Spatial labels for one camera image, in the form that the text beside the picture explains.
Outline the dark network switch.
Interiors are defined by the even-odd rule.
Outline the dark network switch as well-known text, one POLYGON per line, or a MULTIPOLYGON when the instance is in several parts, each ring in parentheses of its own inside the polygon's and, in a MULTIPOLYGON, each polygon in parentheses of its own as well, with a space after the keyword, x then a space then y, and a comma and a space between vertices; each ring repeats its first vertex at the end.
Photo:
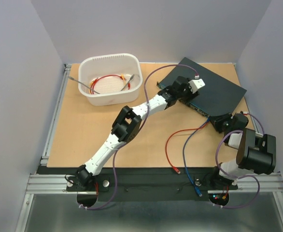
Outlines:
POLYGON ((159 89, 164 89, 172 85, 178 76, 191 77, 198 73, 205 86, 198 91, 198 96, 195 98, 180 100, 180 102, 205 117, 233 113, 247 92, 244 88, 188 58, 183 58, 180 64, 190 66, 192 69, 175 67, 162 81, 157 83, 157 86, 159 89))

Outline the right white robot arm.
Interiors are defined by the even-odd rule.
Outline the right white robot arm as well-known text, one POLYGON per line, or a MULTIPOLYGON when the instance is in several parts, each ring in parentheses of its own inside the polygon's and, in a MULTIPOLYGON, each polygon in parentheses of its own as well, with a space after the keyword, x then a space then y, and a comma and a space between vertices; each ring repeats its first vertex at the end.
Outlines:
POLYGON ((234 115, 227 113, 209 117, 214 129, 224 134, 215 153, 216 167, 209 177, 209 183, 215 189, 230 186, 243 176, 274 172, 277 152, 276 137, 266 134, 263 127, 261 127, 261 133, 247 128, 249 123, 247 116, 260 123, 257 117, 244 111, 234 115), (228 162, 219 162, 218 154, 221 145, 236 149, 236 157, 228 162))

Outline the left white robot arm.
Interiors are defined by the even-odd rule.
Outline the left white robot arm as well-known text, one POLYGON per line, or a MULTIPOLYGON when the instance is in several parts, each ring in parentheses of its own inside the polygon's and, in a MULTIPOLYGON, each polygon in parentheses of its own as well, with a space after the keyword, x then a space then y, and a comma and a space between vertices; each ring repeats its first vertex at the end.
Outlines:
POLYGON ((191 100, 205 86, 204 81, 178 76, 172 85, 160 90, 153 98, 135 106, 124 106, 112 124, 111 133, 98 151, 76 170, 78 185, 83 190, 94 186, 94 176, 100 174, 109 158, 123 145, 131 142, 140 132, 150 115, 164 111, 178 100, 191 100))

